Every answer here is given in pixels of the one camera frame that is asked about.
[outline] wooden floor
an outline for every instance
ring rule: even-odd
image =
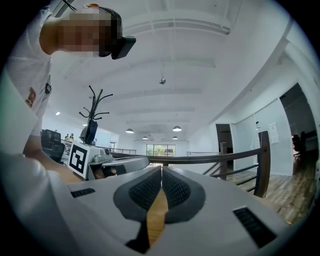
[[[265,205],[273,208],[284,220],[292,224],[306,216],[310,209],[316,191],[315,161],[314,159],[297,161],[293,169],[293,176],[271,174],[265,199],[257,198]],[[244,171],[227,176],[227,181],[237,183],[255,175],[252,171]],[[254,179],[239,187],[247,190],[252,188],[255,182],[256,180]],[[162,233],[167,211],[166,195],[161,189],[147,213],[147,229],[150,245]]]

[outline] black vent grille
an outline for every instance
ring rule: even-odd
[[[85,189],[73,191],[73,192],[71,192],[71,195],[72,195],[74,198],[78,198],[78,197],[82,197],[82,196],[91,194],[91,193],[93,193],[93,192],[96,192],[93,188],[85,188]]]
[[[259,248],[264,247],[276,238],[276,235],[272,233],[247,207],[236,209],[233,212]]]

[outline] ceiling light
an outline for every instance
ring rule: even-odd
[[[175,126],[175,127],[173,127],[172,131],[174,131],[174,132],[180,132],[180,131],[182,131],[182,129],[181,129],[180,126]]]

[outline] person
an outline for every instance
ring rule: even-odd
[[[54,162],[41,146],[42,117],[52,91],[51,55],[63,51],[107,56],[121,35],[121,17],[96,3],[86,4],[82,9],[59,18],[52,16],[47,5],[28,24],[5,64],[4,70],[12,83],[38,117],[26,142],[24,155],[38,160],[47,170],[58,172],[66,183],[83,179],[65,165]]]
[[[68,142],[74,142],[74,134],[71,133],[70,137],[68,138]]]

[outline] white ceiling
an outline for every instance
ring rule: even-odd
[[[100,128],[119,135],[131,128],[137,140],[161,134],[166,136],[162,141],[170,141],[177,135],[172,128],[179,125],[179,140],[186,140],[195,131],[195,120],[202,119],[200,111],[206,108],[208,86],[219,87],[213,79],[216,66],[229,61],[230,55],[224,57],[221,51],[233,34],[242,0],[96,2],[121,15],[123,34],[135,36],[136,44],[127,57],[119,60],[55,53],[49,107],[85,123],[78,113],[86,112],[83,107],[90,108],[91,85],[96,93],[103,89],[102,95],[113,94],[97,109],[110,112],[98,121]],[[72,4],[80,9],[86,3],[88,0],[75,0]],[[241,42],[248,47],[245,40]],[[227,71],[229,67],[219,68]],[[164,85],[159,84],[161,73],[166,79]],[[219,103],[220,111],[228,104]]]

